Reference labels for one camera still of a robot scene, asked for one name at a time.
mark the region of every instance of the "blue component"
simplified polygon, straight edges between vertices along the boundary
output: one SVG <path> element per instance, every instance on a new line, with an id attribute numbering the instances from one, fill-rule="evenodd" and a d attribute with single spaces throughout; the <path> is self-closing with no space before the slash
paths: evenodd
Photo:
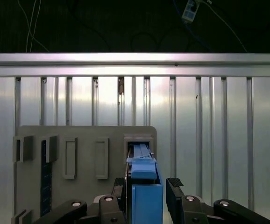
<path id="1" fill-rule="evenodd" d="M 150 150 L 145 144 L 134 145 L 134 155 L 127 158 L 127 162 L 132 164 L 131 178 L 156 180 L 156 160 L 151 157 Z"/>
<path id="2" fill-rule="evenodd" d="M 132 224 L 161 224 L 163 221 L 163 183 L 156 163 L 159 184 L 132 185 Z"/>

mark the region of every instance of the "bolt head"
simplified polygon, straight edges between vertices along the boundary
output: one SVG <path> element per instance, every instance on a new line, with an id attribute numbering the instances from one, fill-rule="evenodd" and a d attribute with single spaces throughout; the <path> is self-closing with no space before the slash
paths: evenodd
<path id="1" fill-rule="evenodd" d="M 80 202 L 73 202 L 73 204 L 71 204 L 73 207 L 78 207 L 78 206 L 80 206 L 81 205 L 81 203 Z"/>
<path id="2" fill-rule="evenodd" d="M 191 197 L 191 196 L 186 197 L 186 199 L 187 199 L 189 202 L 194 201 L 194 197 Z"/>
<path id="3" fill-rule="evenodd" d="M 225 207 L 227 207 L 229 205 L 229 203 L 228 202 L 225 202 L 225 201 L 221 201 L 220 204 L 223 205 L 223 206 L 225 206 Z"/>

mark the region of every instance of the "gray frame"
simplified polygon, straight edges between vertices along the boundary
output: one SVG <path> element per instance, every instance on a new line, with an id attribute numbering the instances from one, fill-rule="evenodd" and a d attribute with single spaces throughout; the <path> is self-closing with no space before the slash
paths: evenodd
<path id="1" fill-rule="evenodd" d="M 0 54 L 0 223 L 22 125 L 154 126 L 163 179 L 270 218 L 270 54 Z"/>

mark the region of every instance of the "gray panel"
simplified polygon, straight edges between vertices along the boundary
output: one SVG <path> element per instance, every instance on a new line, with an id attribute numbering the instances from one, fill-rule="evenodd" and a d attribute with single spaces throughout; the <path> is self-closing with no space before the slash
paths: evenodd
<path id="1" fill-rule="evenodd" d="M 176 78 L 177 178 L 185 194 L 197 194 L 196 78 Z"/>
<path id="2" fill-rule="evenodd" d="M 108 179 L 108 138 L 97 138 L 94 149 L 95 176 L 98 180 Z"/>
<path id="3" fill-rule="evenodd" d="M 211 78 L 212 109 L 212 202 L 223 198 L 223 151 L 222 151 L 222 85 L 221 78 Z"/>
<path id="4" fill-rule="evenodd" d="M 171 177 L 177 176 L 177 103 L 176 80 L 170 79 L 170 110 L 171 110 Z"/>
<path id="5" fill-rule="evenodd" d="M 39 217 L 40 186 L 41 186 L 41 146 L 40 140 L 55 133 L 60 140 L 72 136 L 68 140 L 78 139 L 76 150 L 75 179 L 64 179 L 63 159 L 64 153 L 52 164 L 52 209 L 72 198 L 92 203 L 98 195 L 112 191 L 113 183 L 117 177 L 123 177 L 126 165 L 123 163 L 124 148 L 121 147 L 125 133 L 131 136 L 149 136 L 156 149 L 156 130 L 153 127 L 137 126 L 22 126 L 18 129 L 18 136 L 34 134 L 34 159 L 31 162 L 17 163 L 17 211 L 23 209 L 33 210 L 33 219 Z M 95 174 L 95 142 L 103 136 L 109 138 L 108 150 L 108 178 L 98 180 Z"/>
<path id="6" fill-rule="evenodd" d="M 118 125 L 118 77 L 99 77 L 98 125 Z"/>
<path id="7" fill-rule="evenodd" d="M 202 153 L 202 198 L 212 204 L 212 149 L 210 78 L 201 79 L 201 153 Z"/>
<path id="8" fill-rule="evenodd" d="M 13 216 L 12 143 L 15 118 L 15 78 L 0 78 L 0 224 Z"/>
<path id="9" fill-rule="evenodd" d="M 44 124 L 57 124 L 57 82 L 58 78 L 48 77 L 44 93 Z"/>
<path id="10" fill-rule="evenodd" d="M 135 125 L 144 125 L 144 77 L 135 78 Z"/>
<path id="11" fill-rule="evenodd" d="M 253 78 L 255 212 L 270 219 L 270 78 Z"/>
<path id="12" fill-rule="evenodd" d="M 248 207 L 248 135 L 246 78 L 227 78 L 227 192 Z"/>
<path id="13" fill-rule="evenodd" d="M 58 78 L 57 125 L 66 124 L 66 77 Z"/>
<path id="14" fill-rule="evenodd" d="M 134 125 L 134 98 L 133 98 L 133 77 L 124 77 L 124 125 Z"/>
<path id="15" fill-rule="evenodd" d="M 41 78 L 21 79 L 20 125 L 41 123 Z"/>
<path id="16" fill-rule="evenodd" d="M 150 78 L 150 125 L 157 130 L 157 162 L 162 174 L 162 180 L 171 175 L 170 150 L 170 78 Z M 163 223 L 169 223 L 169 213 L 164 204 Z"/>
<path id="17" fill-rule="evenodd" d="M 92 77 L 72 79 L 72 125 L 92 125 Z"/>

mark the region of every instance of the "corrugated metal wall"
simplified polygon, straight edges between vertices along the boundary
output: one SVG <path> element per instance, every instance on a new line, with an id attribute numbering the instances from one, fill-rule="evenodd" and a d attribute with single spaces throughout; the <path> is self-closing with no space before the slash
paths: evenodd
<path id="1" fill-rule="evenodd" d="M 0 77 L 0 224 L 22 125 L 154 126 L 164 179 L 270 219 L 270 77 Z"/>

